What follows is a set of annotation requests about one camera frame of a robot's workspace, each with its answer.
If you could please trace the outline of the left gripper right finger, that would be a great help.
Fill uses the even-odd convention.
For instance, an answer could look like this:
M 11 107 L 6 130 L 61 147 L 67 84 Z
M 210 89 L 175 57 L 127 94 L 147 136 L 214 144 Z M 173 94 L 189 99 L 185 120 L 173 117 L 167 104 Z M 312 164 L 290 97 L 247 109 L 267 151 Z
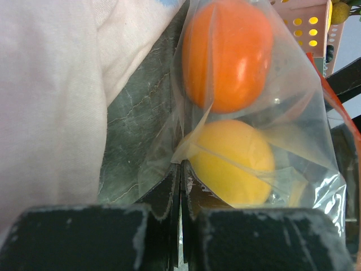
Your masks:
M 354 270 L 331 220 L 309 208 L 232 208 L 181 165 L 183 259 L 189 270 Z

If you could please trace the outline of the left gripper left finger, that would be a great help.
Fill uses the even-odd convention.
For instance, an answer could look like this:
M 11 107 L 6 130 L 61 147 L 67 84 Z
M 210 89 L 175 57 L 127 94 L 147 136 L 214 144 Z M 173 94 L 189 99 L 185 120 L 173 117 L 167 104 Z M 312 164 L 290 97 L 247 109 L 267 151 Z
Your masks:
M 128 206 L 26 210 L 1 248 L 2 270 L 173 270 L 178 265 L 181 168 Z

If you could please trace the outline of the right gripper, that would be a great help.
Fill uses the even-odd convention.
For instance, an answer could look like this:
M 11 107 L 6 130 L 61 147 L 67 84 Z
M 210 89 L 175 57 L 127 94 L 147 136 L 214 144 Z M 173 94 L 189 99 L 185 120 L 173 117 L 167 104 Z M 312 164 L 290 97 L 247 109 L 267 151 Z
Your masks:
M 326 78 L 341 103 L 360 94 L 361 59 L 358 58 Z

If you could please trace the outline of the fake brown longan bunch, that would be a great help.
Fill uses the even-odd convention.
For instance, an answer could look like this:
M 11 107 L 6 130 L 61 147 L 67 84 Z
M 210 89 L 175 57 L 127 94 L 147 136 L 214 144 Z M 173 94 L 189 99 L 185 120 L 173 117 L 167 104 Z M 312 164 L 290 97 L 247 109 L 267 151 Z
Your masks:
M 344 23 L 350 16 L 360 16 L 360 0 L 331 0 L 331 25 Z

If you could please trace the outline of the fake peach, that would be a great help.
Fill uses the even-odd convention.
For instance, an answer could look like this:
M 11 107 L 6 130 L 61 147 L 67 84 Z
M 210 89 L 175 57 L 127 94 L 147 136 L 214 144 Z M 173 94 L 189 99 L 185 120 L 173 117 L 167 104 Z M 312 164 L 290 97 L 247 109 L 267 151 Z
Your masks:
M 257 129 L 239 120 L 219 120 L 206 123 L 183 141 L 199 180 L 224 202 L 231 206 L 266 202 L 275 159 Z

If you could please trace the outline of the clear zip top bag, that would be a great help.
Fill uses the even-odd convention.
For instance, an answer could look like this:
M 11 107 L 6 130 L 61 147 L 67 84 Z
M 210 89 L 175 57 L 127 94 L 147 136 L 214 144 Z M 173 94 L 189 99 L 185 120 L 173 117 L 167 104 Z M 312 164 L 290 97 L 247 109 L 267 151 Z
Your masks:
M 171 163 L 189 161 L 183 141 L 188 134 L 206 123 L 239 120 L 262 133 L 272 149 L 275 170 L 264 204 L 232 207 L 314 208 L 325 213 L 339 235 L 344 235 L 346 181 L 331 137 L 331 124 L 337 118 L 326 111 L 327 106 L 335 107 L 336 101 L 268 1 L 248 1 L 266 15 L 274 35 L 271 65 L 261 95 L 250 106 L 232 113 L 212 112 L 211 103 L 201 108 L 188 97 L 182 68 L 183 38 L 197 10 L 210 2 L 190 4 L 171 63 L 171 113 L 140 168 L 140 195 L 160 181 Z

